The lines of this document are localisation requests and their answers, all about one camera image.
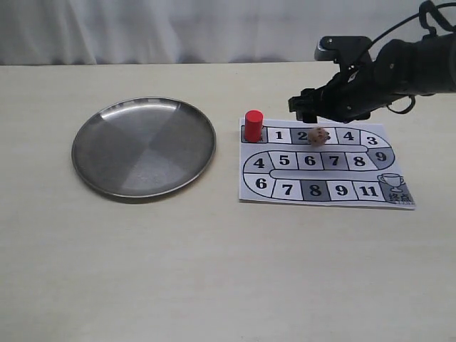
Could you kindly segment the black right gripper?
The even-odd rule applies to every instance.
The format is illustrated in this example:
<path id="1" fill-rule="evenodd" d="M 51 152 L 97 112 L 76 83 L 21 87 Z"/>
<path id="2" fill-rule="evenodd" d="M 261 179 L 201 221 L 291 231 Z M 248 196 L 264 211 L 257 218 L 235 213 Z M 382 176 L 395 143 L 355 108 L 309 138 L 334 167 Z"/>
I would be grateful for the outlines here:
<path id="1" fill-rule="evenodd" d="M 394 62 L 375 61 L 333 78 L 321 88 L 305 88 L 288 100 L 289 110 L 303 123 L 325 118 L 338 123 L 367 120 L 371 112 L 394 100 Z"/>

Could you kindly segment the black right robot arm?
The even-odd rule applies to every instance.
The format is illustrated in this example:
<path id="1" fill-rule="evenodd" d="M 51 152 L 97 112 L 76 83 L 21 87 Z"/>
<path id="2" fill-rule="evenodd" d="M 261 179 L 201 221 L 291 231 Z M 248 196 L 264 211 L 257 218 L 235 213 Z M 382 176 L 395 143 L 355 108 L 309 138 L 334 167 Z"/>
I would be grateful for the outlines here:
<path id="1" fill-rule="evenodd" d="M 365 36 L 325 36 L 317 45 L 317 61 L 333 61 L 339 71 L 320 88 L 305 88 L 288 101 L 289 111 L 304 123 L 319 118 L 350 123 L 367 120 L 374 110 L 418 96 L 455 92 L 455 35 L 424 38 L 415 43 L 389 41 L 377 55 L 365 49 Z"/>

